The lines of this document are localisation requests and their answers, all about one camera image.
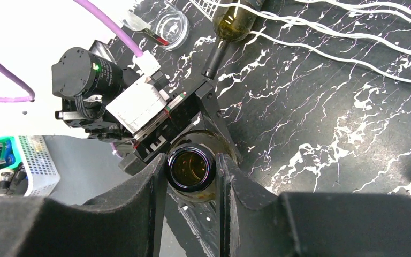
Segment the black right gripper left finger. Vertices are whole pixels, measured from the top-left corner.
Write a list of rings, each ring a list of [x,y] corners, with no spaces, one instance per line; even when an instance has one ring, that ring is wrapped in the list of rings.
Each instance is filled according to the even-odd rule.
[[[165,154],[83,205],[0,197],[0,256],[159,256]]]

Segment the dark green wine bottle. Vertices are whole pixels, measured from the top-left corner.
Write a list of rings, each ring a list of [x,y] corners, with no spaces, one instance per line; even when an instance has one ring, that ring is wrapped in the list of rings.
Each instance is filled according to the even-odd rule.
[[[224,59],[230,43],[246,38],[256,20],[256,15],[241,7],[218,7],[213,16],[213,26],[217,39],[202,75],[214,79]]]

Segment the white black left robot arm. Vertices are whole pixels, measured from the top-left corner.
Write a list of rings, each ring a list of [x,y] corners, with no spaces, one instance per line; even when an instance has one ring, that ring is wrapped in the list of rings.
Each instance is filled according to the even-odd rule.
[[[178,94],[167,92],[168,79],[150,53],[143,58],[146,74],[119,66],[105,44],[74,47],[54,64],[52,93],[62,100],[55,113],[71,128],[82,128],[91,139],[114,143],[124,157],[123,172],[135,175],[159,153],[192,128],[201,115],[206,130],[221,135],[242,160],[221,116],[208,80]]]

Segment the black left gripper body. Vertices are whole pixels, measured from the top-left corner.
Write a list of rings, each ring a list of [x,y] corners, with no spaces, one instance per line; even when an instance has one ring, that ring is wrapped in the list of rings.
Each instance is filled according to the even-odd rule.
[[[140,129],[131,130],[135,143],[131,152],[119,162],[119,168],[136,175],[156,155],[167,153],[177,138],[190,131],[197,115],[202,116],[205,130],[220,134],[219,104],[206,79],[174,97]]]

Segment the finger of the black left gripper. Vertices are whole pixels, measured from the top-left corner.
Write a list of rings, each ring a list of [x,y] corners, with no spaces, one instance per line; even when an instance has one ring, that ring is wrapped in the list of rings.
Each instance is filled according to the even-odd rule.
[[[214,90],[200,90],[200,112],[206,129],[219,134],[227,141],[231,152],[235,156],[236,163],[240,164],[242,156],[228,130]]]

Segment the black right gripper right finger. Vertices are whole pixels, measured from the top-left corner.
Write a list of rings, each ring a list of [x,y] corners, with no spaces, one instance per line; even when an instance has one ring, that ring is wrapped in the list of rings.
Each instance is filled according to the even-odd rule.
[[[220,256],[411,256],[411,198],[275,195],[216,156]]]

